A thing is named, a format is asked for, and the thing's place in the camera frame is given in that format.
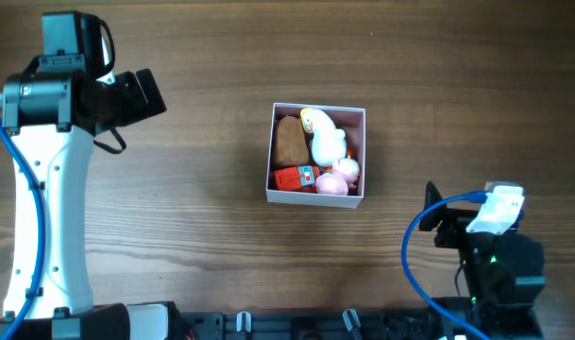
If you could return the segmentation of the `pink pig toy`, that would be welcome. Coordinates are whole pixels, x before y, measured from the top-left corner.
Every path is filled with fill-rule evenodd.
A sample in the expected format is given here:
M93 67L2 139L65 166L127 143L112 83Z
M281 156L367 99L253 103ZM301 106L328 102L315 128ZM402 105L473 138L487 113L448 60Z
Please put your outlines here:
M351 158L336 160L329 172L323 173L316 181L316 192L321 195L347 196L355 189L361 169Z

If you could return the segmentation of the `white plush duck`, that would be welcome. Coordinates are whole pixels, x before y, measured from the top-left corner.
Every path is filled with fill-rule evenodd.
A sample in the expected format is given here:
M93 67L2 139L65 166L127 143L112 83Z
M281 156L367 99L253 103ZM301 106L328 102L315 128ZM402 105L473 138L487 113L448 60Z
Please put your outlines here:
M304 130L313 136L310 149L313 161L317 165L332 166L334 161L347 155L346 133L337 128L324 111L312 108L302 109L300 120Z

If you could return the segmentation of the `red toy truck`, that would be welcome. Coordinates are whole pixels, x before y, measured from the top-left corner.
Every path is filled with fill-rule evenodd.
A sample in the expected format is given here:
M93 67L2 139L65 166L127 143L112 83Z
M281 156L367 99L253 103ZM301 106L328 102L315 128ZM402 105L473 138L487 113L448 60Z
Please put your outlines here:
M320 172L316 166L303 165L277 170L274 176L280 191L315 193Z

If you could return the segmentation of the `brown plush toy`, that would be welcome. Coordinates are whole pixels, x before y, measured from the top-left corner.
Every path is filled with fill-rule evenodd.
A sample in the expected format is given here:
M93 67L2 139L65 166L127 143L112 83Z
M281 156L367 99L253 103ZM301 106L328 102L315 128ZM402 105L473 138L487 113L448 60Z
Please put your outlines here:
M283 117L275 130L273 164L284 168L309 163L310 154L300 121L294 116Z

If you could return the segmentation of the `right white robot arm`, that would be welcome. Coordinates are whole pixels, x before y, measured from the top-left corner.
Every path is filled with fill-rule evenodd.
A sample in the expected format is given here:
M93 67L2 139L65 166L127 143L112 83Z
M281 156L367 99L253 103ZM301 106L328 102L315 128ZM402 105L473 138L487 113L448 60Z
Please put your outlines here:
M490 339L542 339L533 311L546 285L542 245L518 232L524 189L510 182L488 182L469 202L478 210L456 209L428 182L421 231L435 231L437 247L458 251L459 272L468 296L436 297L423 332L429 338L476 339L474 328Z

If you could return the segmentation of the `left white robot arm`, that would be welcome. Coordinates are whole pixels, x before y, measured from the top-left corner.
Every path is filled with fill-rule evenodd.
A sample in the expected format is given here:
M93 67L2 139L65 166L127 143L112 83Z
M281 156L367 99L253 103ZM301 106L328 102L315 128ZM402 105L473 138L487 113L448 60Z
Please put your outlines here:
M95 136L165 112L152 72L101 82L82 71L13 75L0 94L0 139L14 162L14 259L0 339L128 339L129 308L93 303L85 191Z

